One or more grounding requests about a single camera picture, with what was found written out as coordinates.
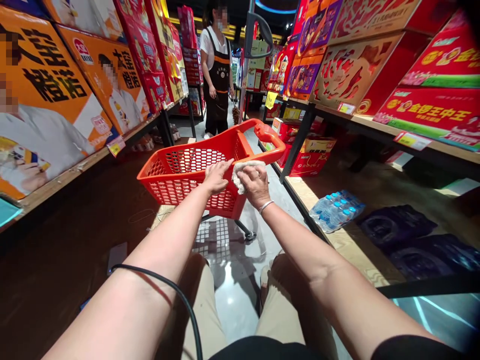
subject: black apron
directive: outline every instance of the black apron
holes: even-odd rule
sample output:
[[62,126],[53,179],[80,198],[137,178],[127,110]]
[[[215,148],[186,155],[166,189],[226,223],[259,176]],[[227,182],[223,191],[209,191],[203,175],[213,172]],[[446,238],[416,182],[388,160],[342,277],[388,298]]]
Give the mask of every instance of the black apron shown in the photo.
[[203,97],[206,102],[206,127],[212,122],[227,122],[229,113],[229,87],[230,87],[230,43],[225,38],[227,53],[217,51],[214,39],[209,29],[206,29],[210,41],[213,46],[213,54],[215,60],[212,68],[208,71],[213,87],[216,89],[216,98],[210,96],[210,87],[205,79],[203,79]]

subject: black cable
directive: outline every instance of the black cable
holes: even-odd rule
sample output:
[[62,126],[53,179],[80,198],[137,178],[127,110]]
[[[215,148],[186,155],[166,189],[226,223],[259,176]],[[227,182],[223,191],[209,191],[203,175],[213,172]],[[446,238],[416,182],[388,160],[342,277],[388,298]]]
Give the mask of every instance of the black cable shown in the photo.
[[128,269],[128,270],[131,270],[131,271],[134,271],[134,272],[138,272],[138,273],[142,273],[142,274],[151,276],[152,278],[155,278],[155,279],[160,280],[161,282],[167,284],[168,286],[170,286],[171,288],[173,288],[177,292],[178,296],[180,296],[180,299],[183,301],[183,303],[186,306],[186,309],[188,311],[188,315],[190,315],[191,324],[192,324],[192,327],[193,327],[193,336],[195,337],[196,358],[197,358],[197,360],[203,360],[204,357],[202,355],[202,343],[200,341],[200,332],[199,332],[199,326],[197,324],[197,318],[195,317],[194,310],[192,309],[192,306],[190,305],[187,297],[182,292],[182,290],[180,290],[180,288],[177,286],[177,284],[174,283],[173,281],[167,279],[166,277],[163,277],[162,275],[158,275],[157,273],[155,273],[153,271],[150,271],[150,270],[147,270],[147,269],[144,269],[144,268],[141,268],[141,267],[126,265],[126,264],[116,264],[116,265],[113,265],[111,267],[110,271],[113,271],[115,269]]

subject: blue light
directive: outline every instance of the blue light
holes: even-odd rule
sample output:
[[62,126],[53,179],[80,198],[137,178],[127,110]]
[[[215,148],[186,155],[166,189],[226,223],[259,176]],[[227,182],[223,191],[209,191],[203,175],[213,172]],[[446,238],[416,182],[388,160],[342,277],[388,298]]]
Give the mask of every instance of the blue light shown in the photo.
[[268,7],[260,2],[260,0],[255,0],[255,5],[257,5],[260,9],[263,9],[265,11],[268,11],[269,13],[274,13],[274,14],[282,14],[282,15],[290,15],[290,14],[295,14],[297,10],[276,10],[272,9],[271,7]]

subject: orange box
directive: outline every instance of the orange box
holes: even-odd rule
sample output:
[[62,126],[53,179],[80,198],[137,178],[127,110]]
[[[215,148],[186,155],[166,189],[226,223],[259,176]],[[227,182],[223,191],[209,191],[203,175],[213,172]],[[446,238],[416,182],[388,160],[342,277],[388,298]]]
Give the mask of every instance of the orange box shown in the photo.
[[152,115],[128,46],[62,25],[58,31],[121,134]]
[[119,133],[48,21],[0,6],[0,24],[0,192],[21,199]]
[[373,116],[428,43],[426,35],[404,31],[329,46],[309,101]]
[[432,36],[456,8],[455,0],[343,0],[328,45],[402,29]]
[[58,24],[127,42],[113,0],[43,0],[43,4]]

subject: khaki pants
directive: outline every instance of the khaki pants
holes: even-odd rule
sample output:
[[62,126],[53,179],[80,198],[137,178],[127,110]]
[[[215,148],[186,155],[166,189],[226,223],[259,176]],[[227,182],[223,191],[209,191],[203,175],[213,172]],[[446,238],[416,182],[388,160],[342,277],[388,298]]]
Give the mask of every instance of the khaki pants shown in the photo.
[[[209,359],[227,346],[227,340],[217,314],[214,278],[200,254],[190,256],[179,286],[193,303],[203,358]],[[269,271],[268,295],[256,335],[284,344],[304,344],[330,360],[338,358],[332,327],[322,316],[302,274],[284,253],[275,258]],[[197,359],[192,321],[178,297],[160,340],[156,359]]]

